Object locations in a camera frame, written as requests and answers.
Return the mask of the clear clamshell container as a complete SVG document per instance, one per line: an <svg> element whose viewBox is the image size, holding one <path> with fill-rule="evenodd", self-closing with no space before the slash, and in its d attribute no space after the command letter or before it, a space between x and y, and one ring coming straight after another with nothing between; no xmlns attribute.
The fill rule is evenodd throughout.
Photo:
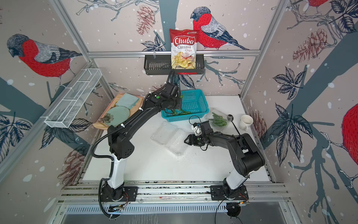
<svg viewBox="0 0 358 224"><path fill-rule="evenodd" d="M216 108L210 109L209 113L205 116L205 119L209 121L210 126L215 131L223 131L233 121L233 116L225 114Z"/></svg>
<svg viewBox="0 0 358 224"><path fill-rule="evenodd" d="M189 132L165 121L154 132L151 139L164 146L174 156L180 157L184 155L189 146L184 142L188 135Z"/></svg>

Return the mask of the teal plastic basket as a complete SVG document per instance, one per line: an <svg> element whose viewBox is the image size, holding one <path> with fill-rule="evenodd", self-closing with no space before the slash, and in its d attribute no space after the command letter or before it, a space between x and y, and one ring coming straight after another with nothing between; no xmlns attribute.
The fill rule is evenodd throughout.
<svg viewBox="0 0 358 224"><path fill-rule="evenodd" d="M183 96L181 109L189 111L192 114L185 116L169 116L162 111L161 116L166 119L167 122L189 120L192 116L195 116L195 118L203 118L204 115L209 113L209 106L202 90L185 90L181 92L181 95Z"/></svg>

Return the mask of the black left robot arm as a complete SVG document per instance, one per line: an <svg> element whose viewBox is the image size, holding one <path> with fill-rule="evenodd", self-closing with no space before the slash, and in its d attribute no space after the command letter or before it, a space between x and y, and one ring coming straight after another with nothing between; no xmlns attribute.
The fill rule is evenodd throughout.
<svg viewBox="0 0 358 224"><path fill-rule="evenodd" d="M180 88L176 84L166 83L158 90L146 95L142 106L126 121L118 126L110 126L107 134L101 137L91 150L98 159L109 159L111 169L107 178L102 178L99 186L99 199L120 201L124 196L124 170L127 158L134 152L131 143L134 134L153 116L165 109L178 109L181 106ZM111 155L97 155L97 145L108 139Z"/></svg>

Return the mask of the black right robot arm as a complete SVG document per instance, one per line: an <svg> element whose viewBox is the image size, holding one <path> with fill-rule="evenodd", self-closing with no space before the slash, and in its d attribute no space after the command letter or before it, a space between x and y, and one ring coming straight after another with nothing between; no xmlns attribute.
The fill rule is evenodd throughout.
<svg viewBox="0 0 358 224"><path fill-rule="evenodd" d="M265 165L263 154L247 133L239 135L224 134L213 131L208 121L194 123L195 134L190 134L184 143L197 147L221 147L229 151L233 171L227 176L222 185L210 186L213 201L241 200L247 202L249 196L244 183L251 173Z"/></svg>

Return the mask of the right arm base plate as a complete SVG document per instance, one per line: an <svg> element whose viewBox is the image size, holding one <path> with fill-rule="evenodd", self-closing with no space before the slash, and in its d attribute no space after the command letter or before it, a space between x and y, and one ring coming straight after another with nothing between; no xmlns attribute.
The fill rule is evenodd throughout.
<svg viewBox="0 0 358 224"><path fill-rule="evenodd" d="M242 185L237 189L230 189L224 185L211 185L210 186L211 200L239 200L248 201L249 196L246 186Z"/></svg>

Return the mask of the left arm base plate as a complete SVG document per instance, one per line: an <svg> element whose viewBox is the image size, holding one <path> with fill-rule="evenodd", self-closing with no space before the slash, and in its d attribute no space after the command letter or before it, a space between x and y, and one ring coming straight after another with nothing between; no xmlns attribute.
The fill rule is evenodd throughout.
<svg viewBox="0 0 358 224"><path fill-rule="evenodd" d="M103 186L100 191L101 202L135 202L138 194L138 187L120 186L117 189Z"/></svg>

